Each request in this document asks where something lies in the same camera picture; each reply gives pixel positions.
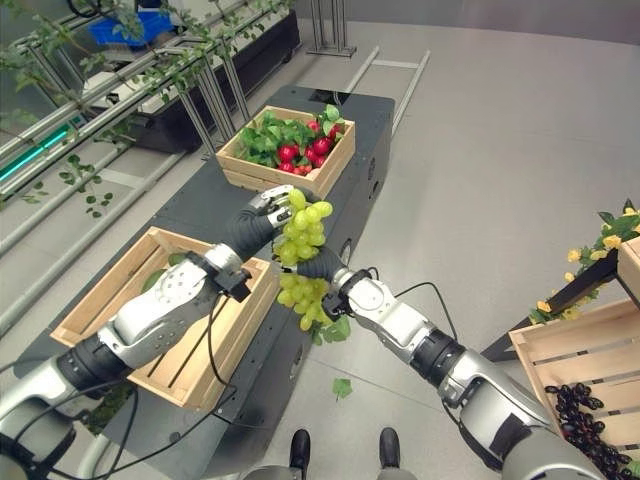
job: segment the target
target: wooden crate slat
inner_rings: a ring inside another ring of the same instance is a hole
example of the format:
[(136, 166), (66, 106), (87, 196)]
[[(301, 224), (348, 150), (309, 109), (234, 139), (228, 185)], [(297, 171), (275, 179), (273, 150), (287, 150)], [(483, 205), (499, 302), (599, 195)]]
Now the wooden crate slat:
[(591, 395), (602, 400), (608, 411), (640, 407), (640, 375), (591, 385)]
[[(574, 322), (579, 322), (580, 328), (576, 328)], [(625, 300), (605, 310), (585, 313), (575, 321), (537, 325), (521, 334), (526, 336), (529, 358), (536, 362), (640, 336), (640, 311)]]
[(640, 343), (534, 366), (545, 385), (584, 382), (640, 368)]
[(611, 445), (631, 445), (640, 442), (640, 412), (623, 413), (601, 418), (607, 426), (600, 434)]

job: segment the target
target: wooden crate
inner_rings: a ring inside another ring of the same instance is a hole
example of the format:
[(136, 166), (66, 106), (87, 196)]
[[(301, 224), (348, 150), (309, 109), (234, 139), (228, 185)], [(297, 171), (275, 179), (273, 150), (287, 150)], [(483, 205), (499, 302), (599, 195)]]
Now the wooden crate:
[[(124, 303), (140, 294), (151, 273), (167, 267), (171, 253), (192, 250), (204, 254), (210, 244), (159, 228), (150, 228), (51, 333), (72, 346), (95, 333)], [(216, 366), (228, 379), (244, 355), (278, 291), (275, 267), (252, 258), (244, 264), (251, 272), (251, 294), (238, 303), (229, 299), (211, 333)], [(211, 370), (207, 346), (208, 319), (202, 318), (166, 354), (133, 372), (129, 379), (185, 408), (209, 410), (224, 390)]]
[(624, 242), (620, 246), (618, 275), (631, 293), (640, 299), (640, 237)]
[[(545, 393), (544, 387), (583, 382), (604, 402), (603, 409), (585, 409), (606, 424), (602, 440), (621, 451), (625, 445), (640, 444), (640, 310), (631, 300), (577, 320), (514, 330), (509, 336), (536, 396), (553, 418), (557, 420), (555, 395)], [(607, 413), (613, 410), (621, 413)], [(640, 460), (638, 448), (624, 453)]]
[[(315, 118), (311, 113), (267, 106), (256, 115), (256, 119), (259, 121), (267, 110), (280, 119), (301, 120), (307, 123)], [(240, 160), (236, 157), (240, 148), (240, 132), (238, 132), (216, 153), (222, 171), (232, 185), (261, 192), (277, 185), (291, 184), (306, 188), (319, 198), (325, 198), (356, 151), (356, 125), (354, 122), (345, 120), (342, 139), (331, 151), (324, 165), (312, 170), (306, 177)]]

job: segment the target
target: shoe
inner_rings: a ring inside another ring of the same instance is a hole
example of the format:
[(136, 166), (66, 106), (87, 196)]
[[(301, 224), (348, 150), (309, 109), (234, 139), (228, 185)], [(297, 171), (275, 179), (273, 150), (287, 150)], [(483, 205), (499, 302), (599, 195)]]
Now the shoe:
[(307, 467), (311, 458), (311, 437), (304, 429), (298, 430), (291, 439), (289, 466), (302, 472), (302, 480), (307, 478)]
[(380, 432), (380, 465), (382, 468), (400, 468), (400, 439), (391, 427)]

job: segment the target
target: grape bunch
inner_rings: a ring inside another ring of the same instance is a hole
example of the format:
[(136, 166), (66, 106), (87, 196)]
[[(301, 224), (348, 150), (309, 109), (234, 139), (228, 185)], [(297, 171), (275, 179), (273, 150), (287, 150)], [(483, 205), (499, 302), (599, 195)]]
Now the grape bunch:
[[(322, 219), (331, 215), (333, 207), (324, 201), (308, 204), (304, 193), (295, 188), (289, 192), (289, 205), (293, 215), (284, 226), (283, 235), (275, 242), (273, 253), (283, 265), (294, 266), (315, 257), (318, 247), (324, 245), (326, 238)], [(282, 273), (280, 286), (282, 291), (278, 295), (278, 302), (288, 308), (293, 307), (296, 313), (302, 315), (301, 330), (309, 330), (313, 322), (331, 324), (321, 304), (329, 288), (326, 280)]]

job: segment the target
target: gray floor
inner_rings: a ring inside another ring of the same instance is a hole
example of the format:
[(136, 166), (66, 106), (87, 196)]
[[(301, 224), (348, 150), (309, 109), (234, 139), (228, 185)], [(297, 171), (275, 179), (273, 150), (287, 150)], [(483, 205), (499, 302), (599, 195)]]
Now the gray floor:
[[(309, 45), (308, 24), (301, 27)], [(375, 45), (378, 58), (405, 62), (431, 50), (352, 265), (378, 266), (394, 291), (436, 282), (461, 340), (481, 349), (562, 286), (571, 268), (566, 252), (594, 238), (596, 211), (615, 211), (629, 196), (640, 204), (640, 50), (471, 29), (349, 27), (358, 46), (353, 59), (301, 51), (252, 96), (250, 107), (255, 111), (287, 83), (344, 88)], [(399, 101), (410, 76), (374, 67), (356, 92)], [(129, 155), (132, 162), (157, 161), (139, 150)], [(113, 168), (133, 175), (149, 168), (128, 170), (129, 163)], [(183, 160), (111, 227), (2, 340), (0, 362), (15, 358), (200, 165), (197, 155)], [(46, 236), (30, 238), (5, 257), (0, 275), (6, 288), (20, 291), (14, 282), (64, 251), (61, 225), (80, 216), (59, 219)], [(25, 268), (20, 258), (31, 263)], [(611, 286), (603, 297), (610, 301), (622, 293)], [(446, 328), (430, 292), (414, 292), (406, 301)], [(523, 378), (517, 364), (506, 367)], [(351, 378), (354, 387), (339, 402), (331, 393), (336, 376)], [(5, 377), (0, 386), (10, 381)], [(310, 479), (375, 478), (377, 436), (386, 425), (398, 430), (403, 465), (418, 478), (496, 477), (458, 438), (435, 392), (355, 325), (347, 342), (312, 350), (260, 464), (285, 462), (291, 435), (304, 426), (313, 444)], [(63, 462), (67, 471), (82, 453), (76, 447)], [(140, 475), (162, 478), (148, 467), (114, 478)]]

